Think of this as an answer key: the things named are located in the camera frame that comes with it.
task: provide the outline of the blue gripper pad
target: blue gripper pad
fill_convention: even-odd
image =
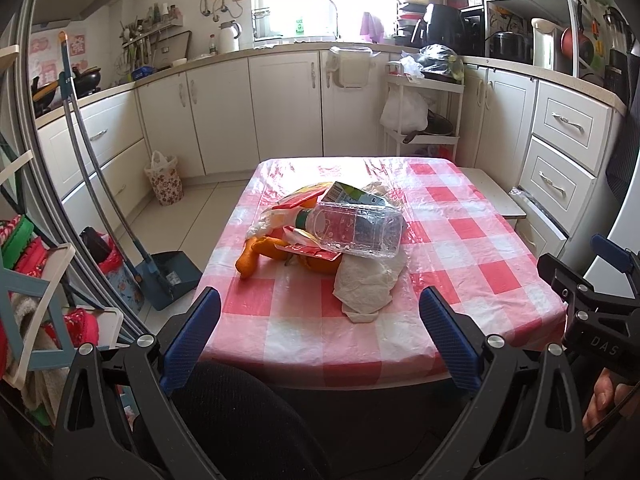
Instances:
[[[591,250],[619,272],[626,274],[634,268],[631,254],[602,235],[591,237]]]
[[[220,319],[220,295],[215,288],[200,301],[200,305],[183,325],[171,346],[164,353],[160,387],[167,396],[183,387],[193,371],[209,336]]]
[[[420,319],[442,355],[456,386],[472,393],[480,389],[480,356],[433,291],[425,288],[418,303]]]

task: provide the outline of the green bottle cap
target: green bottle cap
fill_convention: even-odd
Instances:
[[[311,209],[301,209],[296,216],[296,229],[306,229],[306,217],[309,216]]]

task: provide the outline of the countertop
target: countertop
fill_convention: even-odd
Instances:
[[[83,107],[88,104],[99,101],[101,99],[105,99],[107,97],[111,97],[113,95],[129,91],[133,88],[138,88],[144,85],[148,85],[149,83],[153,83],[154,81],[158,81],[162,78],[179,74],[186,70],[194,70],[203,66],[213,64],[213,63],[231,61],[233,59],[242,59],[245,57],[264,56],[265,54],[286,54],[291,52],[328,50],[332,46],[339,46],[343,48],[347,48],[350,46],[368,46],[374,52],[388,52],[390,54],[401,54],[402,51],[409,52],[411,54],[415,54],[418,52],[414,48],[407,48],[407,47],[395,46],[395,45],[372,44],[372,43],[341,43],[341,42],[336,43],[336,42],[327,42],[327,41],[309,41],[305,43],[280,44],[272,47],[248,48],[244,50],[238,50],[237,52],[230,52],[229,54],[220,54],[218,56],[210,56],[204,59],[190,61],[188,63],[185,63],[184,65],[180,65],[174,68],[168,68],[160,72],[157,72],[153,75],[150,75],[148,77],[145,77],[144,79],[141,79],[139,81],[135,81],[133,83],[126,83],[113,88],[102,90],[96,94],[79,99],[78,103],[81,107]],[[486,57],[471,57],[471,56],[463,56],[462,59],[467,64],[476,64],[479,66],[487,66],[489,68],[509,70],[510,72],[516,72],[516,73],[528,75],[531,77],[535,77],[537,79],[542,79],[545,81],[559,84],[571,90],[580,92],[581,94],[585,94],[591,98],[594,98],[597,101],[601,101],[604,104],[609,105],[612,108],[615,108],[622,115],[626,114],[626,106],[623,104],[623,102],[620,100],[620,98],[617,95],[615,95],[613,92],[605,90],[600,86],[594,85],[587,81],[583,81],[582,79],[578,79],[577,77],[572,77],[567,74],[555,72],[553,70],[547,70],[545,68],[540,68],[538,66],[527,65],[523,63],[516,63],[513,61],[504,61],[501,59],[489,59]],[[48,124],[51,121],[54,121],[62,117],[63,115],[64,115],[64,111],[62,107],[56,108],[55,110],[52,110],[48,114],[45,114],[42,117],[37,118],[36,126],[38,128],[41,128],[45,124]]]

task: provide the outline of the checkered tablecloth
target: checkered tablecloth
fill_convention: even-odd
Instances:
[[[333,296],[334,279],[260,258],[241,281],[234,267],[249,225],[269,205],[308,184],[381,182],[402,201],[407,268],[372,323],[353,324]],[[562,302],[494,207],[440,158],[290,158],[263,162],[244,190],[204,272],[222,316],[201,358],[243,368],[267,383],[299,388],[371,388],[428,381],[446,372],[418,316],[435,285],[453,309],[516,346],[557,340]]]

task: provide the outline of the white thermos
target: white thermos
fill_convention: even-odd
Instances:
[[[220,33],[218,34],[218,53],[226,54],[240,50],[238,38],[242,33],[242,27],[236,20],[220,23]]]

